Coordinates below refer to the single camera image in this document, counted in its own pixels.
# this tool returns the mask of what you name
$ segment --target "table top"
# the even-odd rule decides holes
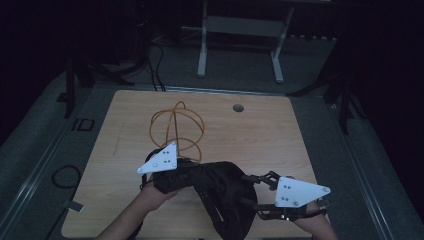
[[[202,163],[231,161],[246,174],[281,176],[316,183],[315,175],[290,100],[282,96],[117,91],[87,163],[74,201],[82,212],[69,211],[62,227],[65,237],[95,237],[138,194],[137,174],[146,156],[157,146],[150,138],[152,116],[183,101],[204,122],[198,146]],[[242,112],[233,109],[244,107]],[[153,138],[165,141],[169,118],[152,127]],[[195,140],[201,134],[189,118],[178,117],[179,137]],[[195,148],[188,157],[198,158]],[[255,185],[261,204],[274,202],[275,192]],[[291,222],[262,221],[256,217],[247,238],[308,237]],[[142,238],[219,238],[201,200],[185,188],[159,210],[150,213],[139,234]]]

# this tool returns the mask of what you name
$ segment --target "dark background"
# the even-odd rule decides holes
[[[0,144],[64,71],[66,42],[98,62],[118,63],[119,58],[134,57],[128,47],[137,43],[134,19],[153,21],[178,40],[176,27],[200,26],[199,2],[140,0],[132,8],[131,1],[3,1]],[[355,72],[353,93],[423,219],[424,78],[419,63],[424,55],[424,8],[419,1],[366,1],[361,6],[299,5],[289,31],[306,38],[338,38]],[[138,19],[132,9],[140,13]],[[268,16],[265,11],[255,14]]]

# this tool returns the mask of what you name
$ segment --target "gray carpet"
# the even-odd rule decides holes
[[[164,47],[160,77],[168,90],[242,91],[284,95],[312,83],[334,42],[289,39],[284,45],[281,65],[285,82],[274,81],[266,51],[224,51],[209,49],[206,76],[197,78],[198,48]],[[153,48],[151,59],[158,62],[160,51]],[[57,103],[64,91],[64,76],[58,77],[34,104],[24,121],[0,150],[0,216],[4,219],[20,187],[42,159],[48,159],[45,172],[31,200],[21,206],[7,239],[64,239],[60,228],[64,217],[61,204],[73,189],[52,184],[52,174],[62,166],[74,165],[83,172],[101,128],[113,94],[118,89],[152,90],[150,75],[144,70],[127,76],[135,87],[123,87],[98,78],[94,89],[78,87],[74,115],[63,119],[65,106]],[[331,187],[328,209],[340,239],[424,239],[424,227],[409,202],[384,149],[367,120],[354,114],[348,136],[336,124],[337,105],[328,106],[320,96],[325,88],[300,98],[293,107],[311,163],[320,184]],[[77,118],[95,120],[93,131],[75,131]],[[63,184],[73,184],[75,172],[57,176]]]

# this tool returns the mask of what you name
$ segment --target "white 3d-printed bracket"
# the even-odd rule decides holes
[[[328,187],[288,177],[280,177],[277,193],[275,194],[275,206],[298,208],[330,192],[331,190]]]
[[[137,173],[146,174],[162,172],[177,168],[177,144],[170,143],[158,154],[137,169]]]

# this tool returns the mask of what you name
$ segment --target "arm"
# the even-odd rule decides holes
[[[149,212],[157,210],[176,194],[176,192],[163,194],[153,186],[153,183],[146,184],[135,199],[96,239],[127,239]]]
[[[317,210],[319,210],[319,206],[316,202],[308,203],[307,213]],[[314,240],[337,240],[336,232],[322,214],[311,218],[301,218],[294,223],[306,232],[311,233]]]

